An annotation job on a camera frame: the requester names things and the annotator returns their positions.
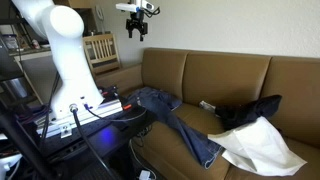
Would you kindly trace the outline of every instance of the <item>wall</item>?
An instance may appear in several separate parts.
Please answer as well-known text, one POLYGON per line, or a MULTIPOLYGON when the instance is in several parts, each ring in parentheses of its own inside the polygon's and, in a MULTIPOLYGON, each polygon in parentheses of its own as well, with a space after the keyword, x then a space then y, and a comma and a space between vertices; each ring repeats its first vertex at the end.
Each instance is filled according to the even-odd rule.
POLYGON ((52 85, 57 72, 53 64, 52 56, 32 58, 22 61, 23 69, 28 75, 35 91, 43 103, 48 103, 51 95, 52 85))
POLYGON ((319 0, 149 0, 161 13, 145 18, 144 42, 138 31, 128 38, 129 13, 115 9, 128 1, 94 1, 117 37, 124 66, 140 62, 145 47, 320 57, 319 0))

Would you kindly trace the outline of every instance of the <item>blue jeans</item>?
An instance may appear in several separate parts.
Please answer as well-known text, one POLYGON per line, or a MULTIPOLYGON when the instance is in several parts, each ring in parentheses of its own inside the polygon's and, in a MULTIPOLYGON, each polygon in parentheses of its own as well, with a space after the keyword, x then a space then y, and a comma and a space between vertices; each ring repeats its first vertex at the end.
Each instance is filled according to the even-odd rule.
POLYGON ((215 161, 221 146, 206 135, 186 125, 171 110, 182 102, 169 93, 149 87, 135 91, 128 97, 130 103, 138 103, 157 115, 158 121, 179 132, 191 154, 204 168, 208 169, 215 161))

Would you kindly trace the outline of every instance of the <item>blue light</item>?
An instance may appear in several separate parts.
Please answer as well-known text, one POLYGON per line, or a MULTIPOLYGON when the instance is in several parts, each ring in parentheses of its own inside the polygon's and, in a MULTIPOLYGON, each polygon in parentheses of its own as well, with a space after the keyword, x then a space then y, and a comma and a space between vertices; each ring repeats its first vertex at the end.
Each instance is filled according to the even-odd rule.
POLYGON ((100 132, 101 143, 104 143, 105 145, 111 146, 115 143, 115 136, 111 129, 105 128, 100 132))

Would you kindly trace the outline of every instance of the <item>couch armrest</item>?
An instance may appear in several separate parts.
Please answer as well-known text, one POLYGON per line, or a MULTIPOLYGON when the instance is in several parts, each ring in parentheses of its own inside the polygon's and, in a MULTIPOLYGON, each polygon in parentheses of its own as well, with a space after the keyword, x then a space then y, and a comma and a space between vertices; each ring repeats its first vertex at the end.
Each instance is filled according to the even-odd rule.
POLYGON ((96 79, 97 86, 109 87, 116 85, 120 95, 128 95, 130 92, 143 86, 141 78, 141 64, 119 69, 107 73, 96 79))

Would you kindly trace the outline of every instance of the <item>wooden chair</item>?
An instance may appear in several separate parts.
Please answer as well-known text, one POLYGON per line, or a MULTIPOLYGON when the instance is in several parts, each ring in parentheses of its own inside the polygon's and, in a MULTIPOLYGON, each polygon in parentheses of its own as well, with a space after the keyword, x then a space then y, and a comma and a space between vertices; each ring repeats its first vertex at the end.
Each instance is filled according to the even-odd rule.
POLYGON ((93 78, 121 68, 113 34, 83 37, 83 47, 93 78))

